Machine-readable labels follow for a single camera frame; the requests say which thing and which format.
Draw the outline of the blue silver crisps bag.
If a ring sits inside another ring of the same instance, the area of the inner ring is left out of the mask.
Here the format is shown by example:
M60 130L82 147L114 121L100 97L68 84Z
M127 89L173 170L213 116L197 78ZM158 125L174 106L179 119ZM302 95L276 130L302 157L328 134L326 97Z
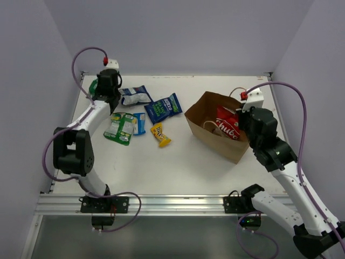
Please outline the blue silver crisps bag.
M120 102L124 106L143 105L153 102L144 85L140 87L121 88L119 92L121 94Z

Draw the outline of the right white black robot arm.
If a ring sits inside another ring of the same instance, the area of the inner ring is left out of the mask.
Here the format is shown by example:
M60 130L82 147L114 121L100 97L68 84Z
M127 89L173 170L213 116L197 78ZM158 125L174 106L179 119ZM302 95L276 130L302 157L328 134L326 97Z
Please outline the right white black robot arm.
M251 107L237 109L239 128L244 131L254 156L287 192L296 211L270 196L258 184L241 192L240 205L247 212L261 212L283 227L306 258L317 258L333 245L343 243L344 222L321 201L302 172L290 145L277 136L272 111Z

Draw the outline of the brown paper bag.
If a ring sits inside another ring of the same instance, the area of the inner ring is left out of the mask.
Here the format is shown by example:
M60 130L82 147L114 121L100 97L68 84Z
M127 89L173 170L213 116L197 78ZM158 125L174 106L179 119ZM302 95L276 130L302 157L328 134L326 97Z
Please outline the brown paper bag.
M237 164L249 148L249 143L243 131L240 132L238 140L233 140L217 128L218 105L232 111L240 108L240 102L235 98L206 91L184 115L197 139L221 156Z

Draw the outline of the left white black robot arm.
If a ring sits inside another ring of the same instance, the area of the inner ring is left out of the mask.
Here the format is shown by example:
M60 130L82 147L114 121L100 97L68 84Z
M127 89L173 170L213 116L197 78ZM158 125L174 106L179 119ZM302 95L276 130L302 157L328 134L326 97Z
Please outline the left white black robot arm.
M67 127L54 131L53 165L75 179L87 196L94 197L93 206L97 210L106 212L111 208L112 198L109 186L94 169L91 137L118 106L122 78L117 69L104 69L96 76L97 86L87 110Z

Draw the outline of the red snack bag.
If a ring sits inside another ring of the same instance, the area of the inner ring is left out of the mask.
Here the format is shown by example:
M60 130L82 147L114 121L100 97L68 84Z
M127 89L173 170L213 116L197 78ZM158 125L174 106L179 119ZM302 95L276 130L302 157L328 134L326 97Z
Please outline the red snack bag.
M217 106L216 124L232 140L239 140L238 114L221 105Z

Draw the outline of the blue white snack packet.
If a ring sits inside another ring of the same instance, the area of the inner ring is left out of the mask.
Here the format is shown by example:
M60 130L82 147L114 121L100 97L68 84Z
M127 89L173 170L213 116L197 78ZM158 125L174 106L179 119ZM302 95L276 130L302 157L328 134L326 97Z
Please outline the blue white snack packet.
M146 130L145 130L146 114L134 113L133 115L136 118L136 123L134 126L134 135L135 136L144 135L146 133Z

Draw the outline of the dark blue crisps bag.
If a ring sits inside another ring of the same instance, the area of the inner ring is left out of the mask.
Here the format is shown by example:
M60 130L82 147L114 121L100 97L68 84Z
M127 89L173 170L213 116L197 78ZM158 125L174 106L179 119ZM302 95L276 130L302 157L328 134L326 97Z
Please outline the dark blue crisps bag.
M166 118L183 112L176 93L171 94L169 97L153 101L144 106L144 108L152 124L157 124Z

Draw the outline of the dark green snack packet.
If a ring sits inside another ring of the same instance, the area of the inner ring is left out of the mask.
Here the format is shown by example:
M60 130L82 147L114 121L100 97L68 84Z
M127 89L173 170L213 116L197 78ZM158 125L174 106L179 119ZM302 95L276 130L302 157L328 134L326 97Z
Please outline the dark green snack packet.
M89 92L89 95L90 95L91 97L93 97L93 96L95 95L95 90L96 90L96 88L97 88L97 85L98 85L98 80L97 80L97 79L95 79L95 80L93 80L93 81L91 82L91 84L90 84L90 86L89 86L89 88L88 88L88 92Z

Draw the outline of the yellow m&m packet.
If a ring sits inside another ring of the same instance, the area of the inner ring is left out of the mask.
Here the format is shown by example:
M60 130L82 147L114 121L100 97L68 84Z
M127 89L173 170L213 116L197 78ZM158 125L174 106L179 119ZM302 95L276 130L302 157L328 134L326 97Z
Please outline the yellow m&m packet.
M163 148L170 144L171 139L163 133L162 123L156 123L151 129L153 136L159 141L159 147Z

